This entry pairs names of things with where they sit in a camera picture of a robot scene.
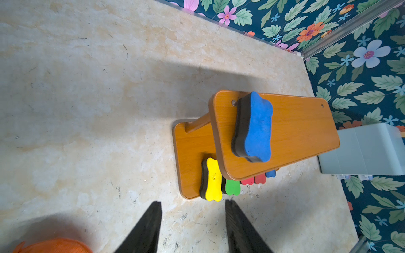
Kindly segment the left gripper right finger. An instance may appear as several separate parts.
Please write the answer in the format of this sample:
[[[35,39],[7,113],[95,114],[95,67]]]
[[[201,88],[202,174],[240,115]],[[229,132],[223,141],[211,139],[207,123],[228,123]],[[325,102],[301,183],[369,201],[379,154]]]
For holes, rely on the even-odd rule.
[[[234,200],[226,200],[225,210],[230,253],[273,252]]]

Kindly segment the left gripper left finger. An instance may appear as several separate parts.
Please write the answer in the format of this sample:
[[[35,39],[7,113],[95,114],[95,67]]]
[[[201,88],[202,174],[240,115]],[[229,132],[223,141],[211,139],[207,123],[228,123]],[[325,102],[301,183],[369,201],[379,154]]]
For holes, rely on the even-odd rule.
[[[154,201],[115,252],[156,253],[158,250],[161,219],[161,202]]]

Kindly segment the green eraser bottom shelf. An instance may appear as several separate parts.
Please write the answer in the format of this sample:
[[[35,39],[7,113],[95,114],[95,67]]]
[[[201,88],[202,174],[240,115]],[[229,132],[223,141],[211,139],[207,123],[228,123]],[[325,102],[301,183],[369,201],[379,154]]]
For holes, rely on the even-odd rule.
[[[240,182],[228,180],[222,177],[221,191],[224,195],[239,196],[241,192]]]

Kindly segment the red eraser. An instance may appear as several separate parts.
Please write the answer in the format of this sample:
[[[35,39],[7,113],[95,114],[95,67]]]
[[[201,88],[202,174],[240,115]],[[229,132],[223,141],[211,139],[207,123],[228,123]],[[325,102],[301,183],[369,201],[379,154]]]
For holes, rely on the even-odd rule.
[[[266,183],[266,175],[265,174],[260,174],[256,177],[254,177],[254,183],[255,184],[265,184]]]
[[[251,177],[251,178],[242,180],[242,181],[240,182],[240,184],[242,184],[242,185],[244,185],[244,186],[246,186],[246,185],[253,185],[254,183],[255,183],[255,178],[254,178],[254,177]]]

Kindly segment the blue eraser bottom shelf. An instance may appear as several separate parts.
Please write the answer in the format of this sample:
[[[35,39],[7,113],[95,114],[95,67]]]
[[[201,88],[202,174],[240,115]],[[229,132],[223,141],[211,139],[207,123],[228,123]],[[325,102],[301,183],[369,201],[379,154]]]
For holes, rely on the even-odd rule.
[[[276,177],[276,172],[277,172],[277,170],[272,170],[272,171],[266,172],[265,176],[267,178],[275,178]]]

